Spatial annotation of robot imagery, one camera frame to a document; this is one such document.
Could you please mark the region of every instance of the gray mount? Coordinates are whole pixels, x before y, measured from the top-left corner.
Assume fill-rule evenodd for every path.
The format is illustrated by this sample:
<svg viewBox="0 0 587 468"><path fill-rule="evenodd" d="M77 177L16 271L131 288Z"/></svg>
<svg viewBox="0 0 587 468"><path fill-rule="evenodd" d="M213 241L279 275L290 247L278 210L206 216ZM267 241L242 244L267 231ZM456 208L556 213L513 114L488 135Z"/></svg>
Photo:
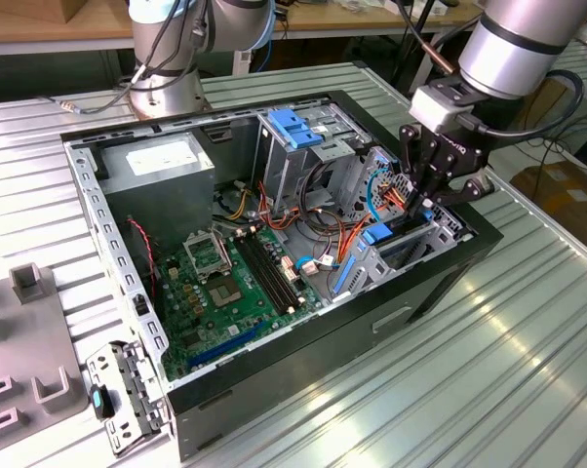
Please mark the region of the gray mount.
<svg viewBox="0 0 587 468"><path fill-rule="evenodd" d="M11 269L0 281L0 449L87 404L52 271Z"/></svg>

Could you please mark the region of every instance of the blue plastic latch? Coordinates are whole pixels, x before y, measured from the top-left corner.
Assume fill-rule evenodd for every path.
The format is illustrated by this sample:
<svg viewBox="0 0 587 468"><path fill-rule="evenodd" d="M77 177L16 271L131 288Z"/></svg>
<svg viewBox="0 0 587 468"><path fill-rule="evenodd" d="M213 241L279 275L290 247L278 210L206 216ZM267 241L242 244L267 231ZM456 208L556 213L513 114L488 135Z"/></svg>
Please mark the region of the blue plastic latch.
<svg viewBox="0 0 587 468"><path fill-rule="evenodd" d="M322 136L314 134L304 120L291 109L270 110L267 115L276 130L295 149L313 146L324 141Z"/></svg>
<svg viewBox="0 0 587 468"><path fill-rule="evenodd" d="M95 404L95 408L98 408L100 406L101 400L100 400L100 392L98 390L96 390L92 394L92 401Z"/></svg>
<svg viewBox="0 0 587 468"><path fill-rule="evenodd" d="M391 232L391 229L389 229L386 224L382 224L381 222L368 227L363 233L363 237L371 246L376 242L381 241L382 239L391 237L392 235L393 232Z"/></svg>

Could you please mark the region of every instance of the workbench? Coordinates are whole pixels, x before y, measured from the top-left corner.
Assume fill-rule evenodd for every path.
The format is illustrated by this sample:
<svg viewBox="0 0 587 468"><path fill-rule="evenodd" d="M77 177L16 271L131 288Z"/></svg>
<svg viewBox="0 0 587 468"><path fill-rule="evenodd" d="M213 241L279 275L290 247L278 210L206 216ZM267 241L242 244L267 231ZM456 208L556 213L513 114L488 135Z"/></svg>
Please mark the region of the workbench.
<svg viewBox="0 0 587 468"><path fill-rule="evenodd" d="M394 135L406 101L351 63L204 81L215 108L341 89ZM111 92L63 97L97 106ZM59 134L134 121L0 103L0 278L53 269L77 358L128 339ZM504 239L427 316L186 466L587 467L587 250L501 179L474 204ZM162 434L117 461L92 407L0 451L0 467L177 466Z"/></svg>
<svg viewBox="0 0 587 468"><path fill-rule="evenodd" d="M437 32L470 20L481 10L470 1L443 17L430 17L425 31ZM272 39L306 39L401 34L402 17L383 8L352 13L334 3L294 4L285 25L277 22ZM0 55L132 49L131 20L124 0L88 0L67 24L0 13Z"/></svg>

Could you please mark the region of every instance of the copper pipe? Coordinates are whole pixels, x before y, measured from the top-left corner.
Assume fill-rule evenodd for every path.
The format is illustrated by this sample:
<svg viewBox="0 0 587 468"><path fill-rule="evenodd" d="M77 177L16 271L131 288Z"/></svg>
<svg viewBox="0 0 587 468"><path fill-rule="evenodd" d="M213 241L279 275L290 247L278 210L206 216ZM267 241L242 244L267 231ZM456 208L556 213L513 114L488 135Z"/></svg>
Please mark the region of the copper pipe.
<svg viewBox="0 0 587 468"><path fill-rule="evenodd" d="M437 52L437 50L434 47L432 47L429 43L424 41L421 44L421 48L426 54L430 56L432 60L434 60L437 63L437 65L443 68L443 71L445 71L448 75L452 75L454 71L456 71L453 65L449 63L447 60L445 60L445 58L441 54L439 54L439 52Z"/></svg>

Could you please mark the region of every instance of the ram slot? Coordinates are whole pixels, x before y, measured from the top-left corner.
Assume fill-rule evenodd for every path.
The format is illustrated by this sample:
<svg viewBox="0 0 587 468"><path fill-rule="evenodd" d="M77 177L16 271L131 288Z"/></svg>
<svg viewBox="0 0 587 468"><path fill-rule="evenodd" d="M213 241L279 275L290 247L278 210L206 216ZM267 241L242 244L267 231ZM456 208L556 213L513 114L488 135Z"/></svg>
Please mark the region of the ram slot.
<svg viewBox="0 0 587 468"><path fill-rule="evenodd" d="M235 246L279 315L298 306L294 292L255 237L239 239Z"/></svg>

